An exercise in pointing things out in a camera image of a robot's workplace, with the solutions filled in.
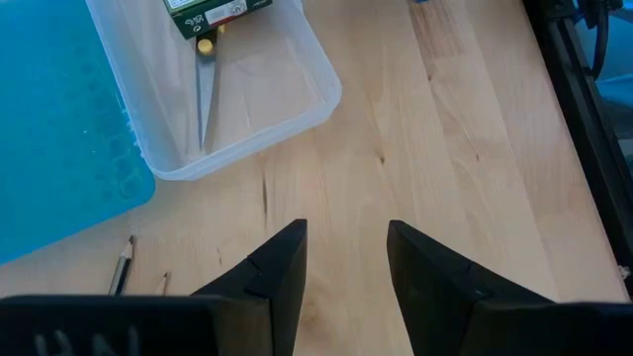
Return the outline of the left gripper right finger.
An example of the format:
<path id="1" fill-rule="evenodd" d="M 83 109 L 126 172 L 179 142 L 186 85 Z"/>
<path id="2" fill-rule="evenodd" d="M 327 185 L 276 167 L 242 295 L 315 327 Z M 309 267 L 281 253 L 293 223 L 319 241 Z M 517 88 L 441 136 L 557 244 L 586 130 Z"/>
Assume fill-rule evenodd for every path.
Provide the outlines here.
<path id="1" fill-rule="evenodd" d="M 415 356 L 458 356 L 479 302 L 551 302 L 403 221 L 389 222 L 387 251 Z"/>

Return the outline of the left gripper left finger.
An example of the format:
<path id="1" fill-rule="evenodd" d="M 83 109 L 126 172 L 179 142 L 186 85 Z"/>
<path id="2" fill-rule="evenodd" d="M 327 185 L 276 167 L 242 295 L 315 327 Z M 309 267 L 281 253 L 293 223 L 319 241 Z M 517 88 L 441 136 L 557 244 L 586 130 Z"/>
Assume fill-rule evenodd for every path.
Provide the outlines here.
<path id="1" fill-rule="evenodd" d="M 221 356 L 293 356 L 307 255 L 308 222 L 297 219 L 193 293 L 214 302 Z"/>

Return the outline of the dark pencil orange eraser cap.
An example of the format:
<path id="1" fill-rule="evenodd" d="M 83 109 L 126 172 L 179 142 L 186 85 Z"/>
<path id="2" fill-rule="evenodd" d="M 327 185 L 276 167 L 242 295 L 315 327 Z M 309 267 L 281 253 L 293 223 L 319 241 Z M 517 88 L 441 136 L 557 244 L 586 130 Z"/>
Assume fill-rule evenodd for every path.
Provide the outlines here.
<path id="1" fill-rule="evenodd" d="M 135 240 L 136 237 L 131 235 L 119 256 L 108 292 L 110 296 L 118 296 L 123 292 L 134 258 Z"/>

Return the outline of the green yellow crayon box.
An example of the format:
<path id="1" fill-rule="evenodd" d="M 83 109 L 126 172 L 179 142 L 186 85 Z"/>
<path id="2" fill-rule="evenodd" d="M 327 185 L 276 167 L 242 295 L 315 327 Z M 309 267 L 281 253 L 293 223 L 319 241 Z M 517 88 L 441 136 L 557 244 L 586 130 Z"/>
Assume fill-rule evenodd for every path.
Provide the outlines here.
<path id="1" fill-rule="evenodd" d="M 163 0 L 171 20 L 186 40 L 265 8 L 272 2 L 273 0 Z"/>

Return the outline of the scissors with yellow pivot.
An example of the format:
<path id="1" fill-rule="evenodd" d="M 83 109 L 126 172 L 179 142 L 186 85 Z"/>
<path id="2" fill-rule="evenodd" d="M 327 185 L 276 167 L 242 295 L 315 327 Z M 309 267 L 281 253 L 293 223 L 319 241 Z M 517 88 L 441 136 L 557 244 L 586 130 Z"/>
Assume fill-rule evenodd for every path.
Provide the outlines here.
<path id="1" fill-rule="evenodd" d="M 216 87 L 217 46 L 220 37 L 218 29 L 196 37 L 196 76 L 199 147 L 203 149 L 207 127 L 213 107 Z"/>

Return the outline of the clear pencil box blue lid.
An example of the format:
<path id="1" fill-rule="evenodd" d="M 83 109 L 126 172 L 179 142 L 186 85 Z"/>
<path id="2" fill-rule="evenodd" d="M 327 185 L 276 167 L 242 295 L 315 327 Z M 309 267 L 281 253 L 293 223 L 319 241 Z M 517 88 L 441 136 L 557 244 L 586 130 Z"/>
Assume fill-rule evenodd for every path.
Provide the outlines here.
<path id="1" fill-rule="evenodd" d="M 302 0 L 217 27 L 199 147 L 196 37 L 163 0 L 0 0 L 0 265 L 327 121 L 340 81 Z"/>

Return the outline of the black table edge rail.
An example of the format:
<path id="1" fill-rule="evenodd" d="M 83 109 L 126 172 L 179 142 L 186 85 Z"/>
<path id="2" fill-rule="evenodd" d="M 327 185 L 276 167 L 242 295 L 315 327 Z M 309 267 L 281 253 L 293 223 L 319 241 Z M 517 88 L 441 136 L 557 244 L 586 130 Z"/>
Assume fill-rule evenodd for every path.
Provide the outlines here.
<path id="1" fill-rule="evenodd" d="M 522 0 L 620 277 L 633 300 L 633 178 L 574 34 L 572 0 Z"/>

